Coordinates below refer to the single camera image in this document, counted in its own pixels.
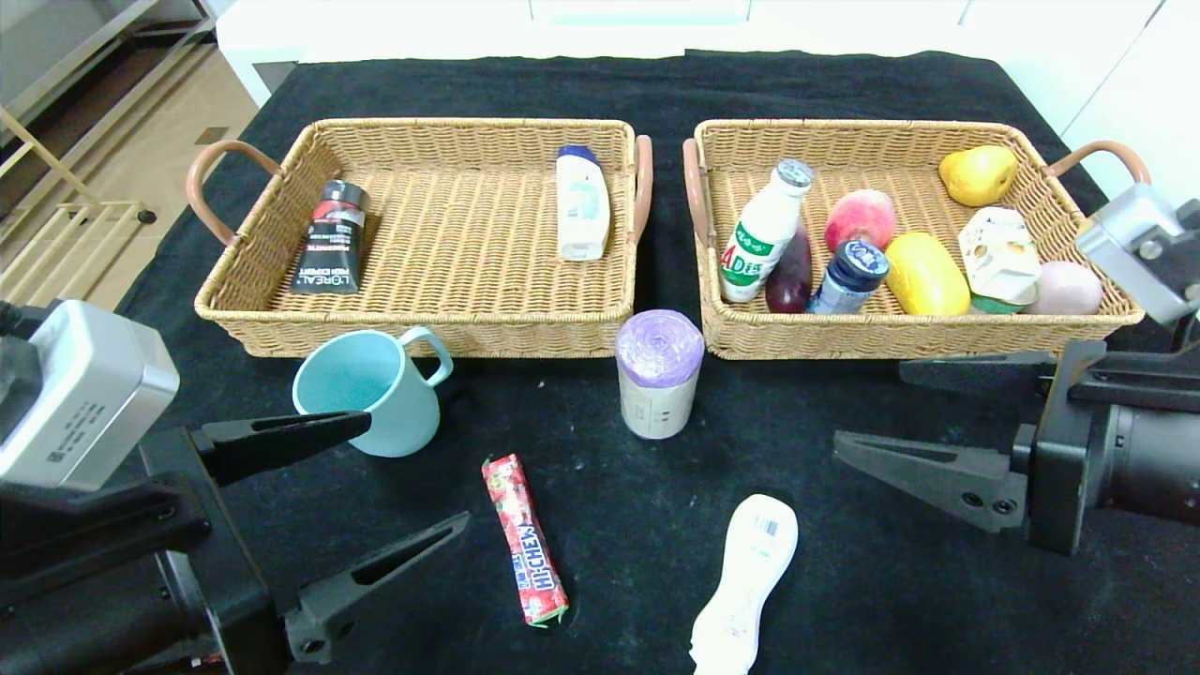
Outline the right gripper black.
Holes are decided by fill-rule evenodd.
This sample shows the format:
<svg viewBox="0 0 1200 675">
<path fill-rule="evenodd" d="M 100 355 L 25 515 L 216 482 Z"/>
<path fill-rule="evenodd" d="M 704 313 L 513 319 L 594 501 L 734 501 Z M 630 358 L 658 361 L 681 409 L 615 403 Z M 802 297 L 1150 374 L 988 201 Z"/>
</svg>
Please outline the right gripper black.
<svg viewBox="0 0 1200 675">
<path fill-rule="evenodd" d="M 972 398 L 1046 393 L 1046 404 L 1028 474 L 994 449 L 836 431 L 834 456 L 887 486 L 986 533 L 1020 528 L 1027 503 L 1028 543 L 1066 556 L 1076 552 L 1094 508 L 1199 521 L 1196 350 L 1111 352 L 1079 341 L 1058 360 L 1049 352 L 929 358 L 902 362 L 896 372 L 908 384 Z"/>
</svg>

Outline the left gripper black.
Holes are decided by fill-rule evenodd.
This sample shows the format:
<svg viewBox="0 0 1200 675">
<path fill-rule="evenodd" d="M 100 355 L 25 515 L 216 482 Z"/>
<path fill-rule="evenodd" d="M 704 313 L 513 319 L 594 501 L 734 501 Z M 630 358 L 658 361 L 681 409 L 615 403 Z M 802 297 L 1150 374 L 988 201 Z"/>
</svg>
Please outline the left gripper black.
<svg viewBox="0 0 1200 675">
<path fill-rule="evenodd" d="M 2 671 L 282 674 L 292 658 L 334 663 L 372 614 L 398 611 L 472 513 L 305 584 L 283 628 L 218 486 L 317 456 L 371 424 L 361 411 L 210 423 L 146 437 L 144 474 L 116 486 L 5 484 Z"/>
</svg>

